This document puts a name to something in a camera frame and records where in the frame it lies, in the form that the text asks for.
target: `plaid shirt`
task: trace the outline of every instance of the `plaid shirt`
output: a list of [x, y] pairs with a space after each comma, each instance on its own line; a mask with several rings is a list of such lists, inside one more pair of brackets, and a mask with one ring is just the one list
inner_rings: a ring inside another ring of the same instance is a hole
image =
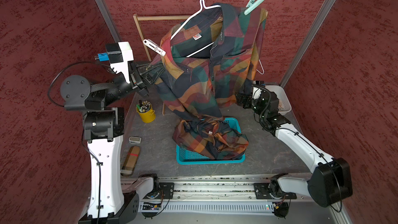
[[[170, 40], [181, 24], [174, 26], [160, 43], [166, 55], [157, 55], [152, 64], [162, 62], [166, 68], [157, 90], [167, 107], [183, 118], [173, 135], [177, 144], [212, 159], [237, 159], [248, 141], [221, 124], [220, 108], [235, 103], [235, 93], [251, 92], [268, 12], [257, 8], [244, 15], [246, 8], [220, 5], [199, 13]], [[211, 118], [204, 123], [200, 121], [204, 117]], [[205, 129], [212, 129], [212, 134]]]

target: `red textured wall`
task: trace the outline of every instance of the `red textured wall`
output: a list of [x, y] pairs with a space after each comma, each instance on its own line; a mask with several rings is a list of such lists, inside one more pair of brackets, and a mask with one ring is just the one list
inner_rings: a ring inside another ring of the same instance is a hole
[[[0, 0], [0, 12], [0, 222], [76, 223], [91, 187], [81, 114], [52, 105], [47, 88], [111, 34], [94, 0]], [[95, 65], [73, 73], [107, 77]]]
[[[105, 0], [123, 40], [133, 47], [135, 59], [147, 58], [132, 15], [191, 15], [200, 9], [199, 0]], [[245, 7], [249, 0], [205, 0]], [[297, 52], [324, 0], [266, 0], [261, 7], [269, 11], [261, 61], [265, 74], [258, 79], [279, 82]], [[146, 37], [160, 43], [161, 38], [181, 21], [142, 22]]]
[[398, 220], [398, 0], [337, 0], [286, 92], [303, 132], [351, 166], [355, 223]]

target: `shirt pocket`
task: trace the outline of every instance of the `shirt pocket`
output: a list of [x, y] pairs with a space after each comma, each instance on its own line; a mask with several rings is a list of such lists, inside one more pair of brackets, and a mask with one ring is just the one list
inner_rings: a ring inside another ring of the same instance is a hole
[[220, 71], [222, 73], [241, 73], [244, 72], [250, 65], [251, 53], [253, 49], [250, 48], [243, 53], [235, 56], [223, 56], [221, 59]]

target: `mint green clothespin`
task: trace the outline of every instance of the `mint green clothespin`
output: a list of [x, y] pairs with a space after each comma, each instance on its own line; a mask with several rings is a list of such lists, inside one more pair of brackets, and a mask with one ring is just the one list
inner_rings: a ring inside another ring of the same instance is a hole
[[245, 10], [244, 14], [245, 15], [249, 14], [252, 10], [254, 10], [257, 6], [259, 6], [262, 2], [264, 2], [264, 0], [257, 0], [256, 2], [255, 2], [255, 0], [250, 0], [248, 2], [248, 4], [246, 5], [246, 7], [248, 7], [248, 8]]

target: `blue plastic basket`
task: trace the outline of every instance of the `blue plastic basket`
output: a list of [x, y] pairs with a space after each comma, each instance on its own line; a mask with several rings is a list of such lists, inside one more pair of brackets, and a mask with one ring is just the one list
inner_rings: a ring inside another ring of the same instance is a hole
[[[236, 118], [225, 118], [224, 122], [228, 123], [232, 129], [240, 132], [238, 120]], [[182, 147], [176, 147], [177, 162], [179, 164], [217, 164], [217, 163], [241, 163], [245, 161], [245, 154], [238, 160], [211, 160], [197, 152], [188, 151]]]

